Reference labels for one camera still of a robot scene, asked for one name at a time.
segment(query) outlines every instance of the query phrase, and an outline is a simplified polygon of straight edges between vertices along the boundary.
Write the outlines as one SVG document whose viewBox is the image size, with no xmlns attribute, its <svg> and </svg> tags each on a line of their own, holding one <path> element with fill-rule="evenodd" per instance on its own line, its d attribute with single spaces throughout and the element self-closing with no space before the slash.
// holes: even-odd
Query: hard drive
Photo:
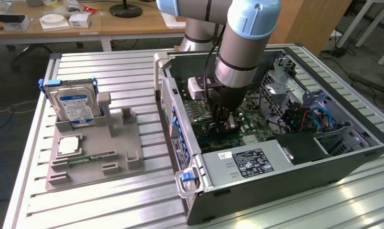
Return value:
<svg viewBox="0 0 384 229">
<path fill-rule="evenodd" d="M 101 116 L 97 104 L 97 81 L 81 80 L 48 80 L 40 89 L 53 106 L 57 121 L 69 121 L 73 128 L 94 124 L 93 118 Z"/>
</svg>

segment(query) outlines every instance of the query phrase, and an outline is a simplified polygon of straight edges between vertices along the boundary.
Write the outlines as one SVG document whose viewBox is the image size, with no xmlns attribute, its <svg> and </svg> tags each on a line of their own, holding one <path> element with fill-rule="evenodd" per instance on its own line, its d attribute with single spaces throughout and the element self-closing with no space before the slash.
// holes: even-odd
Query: power supply label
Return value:
<svg viewBox="0 0 384 229">
<path fill-rule="evenodd" d="M 232 157 L 244 178 L 273 171 L 261 148 L 233 154 Z"/>
</svg>

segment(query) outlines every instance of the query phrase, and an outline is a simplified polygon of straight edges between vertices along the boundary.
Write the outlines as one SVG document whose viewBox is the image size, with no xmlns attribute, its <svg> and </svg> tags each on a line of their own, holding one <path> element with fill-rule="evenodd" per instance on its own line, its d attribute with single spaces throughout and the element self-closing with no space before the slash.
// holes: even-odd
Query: desk lamp base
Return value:
<svg viewBox="0 0 384 229">
<path fill-rule="evenodd" d="M 109 8 L 109 13 L 120 18 L 134 18 L 142 14 L 142 10 L 136 5 L 126 4 L 124 7 L 124 4 L 118 4 Z"/>
</svg>

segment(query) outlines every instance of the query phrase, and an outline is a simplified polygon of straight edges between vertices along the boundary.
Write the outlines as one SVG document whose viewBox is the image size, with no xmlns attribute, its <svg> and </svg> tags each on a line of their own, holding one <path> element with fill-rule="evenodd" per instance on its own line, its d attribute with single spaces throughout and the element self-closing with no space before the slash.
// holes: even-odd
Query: warning sticker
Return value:
<svg viewBox="0 0 384 229">
<path fill-rule="evenodd" d="M 93 119 L 90 108 L 85 105 L 85 94 L 60 97 L 64 112 L 70 122 L 88 123 Z"/>
<path fill-rule="evenodd" d="M 273 171 L 261 148 L 233 154 L 232 157 L 244 178 Z"/>
</svg>

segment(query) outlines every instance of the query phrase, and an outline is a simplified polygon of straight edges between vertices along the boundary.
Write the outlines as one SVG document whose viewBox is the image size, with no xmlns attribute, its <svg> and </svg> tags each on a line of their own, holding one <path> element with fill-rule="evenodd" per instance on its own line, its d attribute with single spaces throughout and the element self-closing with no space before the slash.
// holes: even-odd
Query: metal slotted table top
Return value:
<svg viewBox="0 0 384 229">
<path fill-rule="evenodd" d="M 384 132 L 384 114 L 302 47 L 269 45 L 284 46 Z M 45 79 L 94 76 L 100 92 L 110 92 L 112 112 L 122 106 L 133 107 L 145 170 L 117 180 L 46 192 L 44 183 L 56 116 L 41 94 L 4 228 L 384 228 L 384 155 L 334 184 L 208 223 L 185 224 L 153 97 L 152 56 L 168 51 L 172 49 L 74 53 L 49 60 Z M 309 90 L 317 90 L 306 73 L 296 70 L 301 83 Z"/>
</svg>

